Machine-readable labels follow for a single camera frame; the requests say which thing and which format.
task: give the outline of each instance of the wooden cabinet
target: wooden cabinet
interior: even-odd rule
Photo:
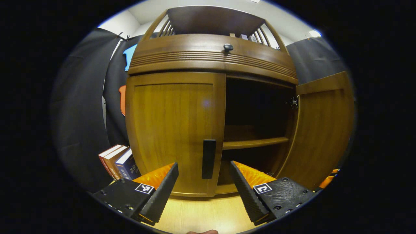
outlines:
[[[142,174],[178,162],[173,194],[213,196],[224,134],[225,74],[166,72],[130,77],[126,126]],[[216,141],[211,179],[202,179],[204,140]]]
[[[255,43],[216,27],[195,28],[203,20],[180,23],[208,19],[218,7],[192,6],[190,12],[200,10],[192,17],[182,14],[186,7],[178,8],[150,26],[130,64],[126,126],[140,172],[178,162],[173,195],[212,197],[237,191],[228,171],[235,160],[316,189],[338,166],[352,130],[346,72],[298,85],[285,45],[265,20],[221,9],[240,17],[239,25],[255,19],[244,29],[248,35],[263,32],[265,23],[281,50],[269,40]],[[158,23],[165,26],[151,39]],[[238,25],[226,25],[238,32]],[[227,43],[234,49],[225,51]],[[292,108],[288,102],[295,99],[298,107]],[[215,149],[208,149],[213,141]]]

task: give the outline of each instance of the round black knob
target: round black knob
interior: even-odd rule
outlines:
[[[234,49],[234,47],[233,47],[232,44],[224,44],[225,52],[228,52],[228,51],[233,50],[233,49]]]

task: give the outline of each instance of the blue book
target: blue book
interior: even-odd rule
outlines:
[[[122,177],[134,180],[140,176],[139,169],[134,161],[133,152],[129,148],[119,159],[116,161],[116,166],[120,171]]]

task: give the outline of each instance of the cabinet door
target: cabinet door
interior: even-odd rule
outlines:
[[[295,134],[278,178],[316,189],[336,169],[352,132],[354,99],[346,72],[296,87]]]
[[[142,174],[178,162],[173,195],[214,195],[224,121],[225,74],[166,72],[127,79],[126,126],[134,159]],[[213,158],[203,158],[204,140],[216,140]],[[203,169],[212,172],[211,179],[203,179]]]

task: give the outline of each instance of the wooden floor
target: wooden floor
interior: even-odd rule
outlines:
[[[234,234],[255,227],[248,218],[238,193],[216,195],[213,198],[183,198],[170,196],[159,223],[154,228],[174,234],[211,229],[220,234]]]

